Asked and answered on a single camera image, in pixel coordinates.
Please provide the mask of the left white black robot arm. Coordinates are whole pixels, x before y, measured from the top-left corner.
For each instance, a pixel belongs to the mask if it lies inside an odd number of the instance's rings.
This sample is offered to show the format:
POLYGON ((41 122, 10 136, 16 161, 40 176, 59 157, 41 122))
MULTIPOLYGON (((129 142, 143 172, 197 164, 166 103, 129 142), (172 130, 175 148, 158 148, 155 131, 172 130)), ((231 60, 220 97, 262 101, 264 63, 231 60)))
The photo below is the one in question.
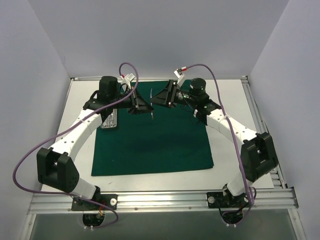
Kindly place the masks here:
POLYGON ((72 130, 49 148, 40 148, 36 154, 37 175, 40 183, 66 194, 83 198, 83 204, 95 210, 101 203, 101 190, 86 180, 74 164, 76 156, 90 135, 99 128, 115 109, 127 109, 131 115, 153 111, 131 85, 135 75, 130 73, 119 82, 114 76, 103 76, 99 87, 85 102, 72 130))

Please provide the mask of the silver straight hemostat forceps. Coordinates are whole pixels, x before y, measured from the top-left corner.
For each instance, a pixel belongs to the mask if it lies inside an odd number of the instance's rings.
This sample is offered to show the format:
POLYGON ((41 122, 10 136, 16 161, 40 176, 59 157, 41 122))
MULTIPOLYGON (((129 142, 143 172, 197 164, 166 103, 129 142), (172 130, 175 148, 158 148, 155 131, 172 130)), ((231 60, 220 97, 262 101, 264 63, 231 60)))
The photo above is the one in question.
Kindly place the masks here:
POLYGON ((106 128, 111 128, 113 126, 113 116, 109 115, 104 122, 106 128))

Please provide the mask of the silver curved hemostat forceps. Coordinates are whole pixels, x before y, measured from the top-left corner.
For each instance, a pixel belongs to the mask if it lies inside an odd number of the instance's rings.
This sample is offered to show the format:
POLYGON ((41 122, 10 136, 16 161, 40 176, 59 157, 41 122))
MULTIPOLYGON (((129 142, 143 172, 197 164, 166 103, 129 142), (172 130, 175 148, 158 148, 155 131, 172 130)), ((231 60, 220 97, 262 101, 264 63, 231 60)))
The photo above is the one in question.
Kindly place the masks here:
POLYGON ((111 115, 113 116, 113 126, 111 128, 115 128, 117 126, 117 114, 112 113, 111 115))

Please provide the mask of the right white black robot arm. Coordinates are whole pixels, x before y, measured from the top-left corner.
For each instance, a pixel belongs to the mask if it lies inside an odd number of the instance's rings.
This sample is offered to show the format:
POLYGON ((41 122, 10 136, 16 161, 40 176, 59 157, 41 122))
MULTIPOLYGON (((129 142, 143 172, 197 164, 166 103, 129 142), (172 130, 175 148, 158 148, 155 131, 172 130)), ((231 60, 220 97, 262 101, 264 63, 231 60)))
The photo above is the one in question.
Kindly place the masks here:
POLYGON ((230 207, 238 203, 243 195, 253 201, 250 195, 253 183, 279 164, 271 135, 251 130, 230 117, 223 105, 214 102, 207 94, 204 79, 192 79, 188 89, 183 89, 184 82, 181 78, 169 80, 162 91, 150 98, 151 103, 167 108, 177 104, 189 106, 195 118, 234 143, 239 157, 239 173, 224 185, 222 200, 230 207))

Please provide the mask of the green surgical cloth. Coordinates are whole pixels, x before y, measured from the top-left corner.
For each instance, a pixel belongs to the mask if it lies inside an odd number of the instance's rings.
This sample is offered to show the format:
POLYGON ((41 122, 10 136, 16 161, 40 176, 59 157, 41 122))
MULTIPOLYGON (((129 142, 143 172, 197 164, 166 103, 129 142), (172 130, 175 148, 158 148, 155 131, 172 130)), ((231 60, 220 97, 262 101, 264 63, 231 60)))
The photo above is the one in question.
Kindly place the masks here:
POLYGON ((96 130, 93 177, 211 169, 211 146, 203 123, 187 105, 154 105, 151 113, 118 109, 117 127, 96 130))

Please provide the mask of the silver surgical scissors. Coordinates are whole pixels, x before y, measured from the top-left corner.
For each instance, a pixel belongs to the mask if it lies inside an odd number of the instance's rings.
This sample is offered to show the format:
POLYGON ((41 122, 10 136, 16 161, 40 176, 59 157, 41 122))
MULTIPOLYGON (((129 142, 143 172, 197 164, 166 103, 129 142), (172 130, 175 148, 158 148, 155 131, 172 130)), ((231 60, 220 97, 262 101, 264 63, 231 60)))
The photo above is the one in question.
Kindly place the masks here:
MULTIPOLYGON (((153 88, 150 89, 150 99, 153 97, 152 93, 153 93, 153 88)), ((150 115, 151 115, 151 119, 154 120, 154 110, 152 110, 150 112, 150 115)))

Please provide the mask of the silver metal instrument tray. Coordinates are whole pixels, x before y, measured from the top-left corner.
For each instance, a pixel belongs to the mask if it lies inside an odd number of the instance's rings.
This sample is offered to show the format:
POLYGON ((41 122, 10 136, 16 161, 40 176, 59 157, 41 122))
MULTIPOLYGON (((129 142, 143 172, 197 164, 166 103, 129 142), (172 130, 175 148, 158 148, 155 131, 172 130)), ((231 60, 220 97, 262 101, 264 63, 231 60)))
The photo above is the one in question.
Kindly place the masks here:
POLYGON ((101 129, 111 130, 118 126, 118 110, 113 109, 112 113, 100 125, 101 129))

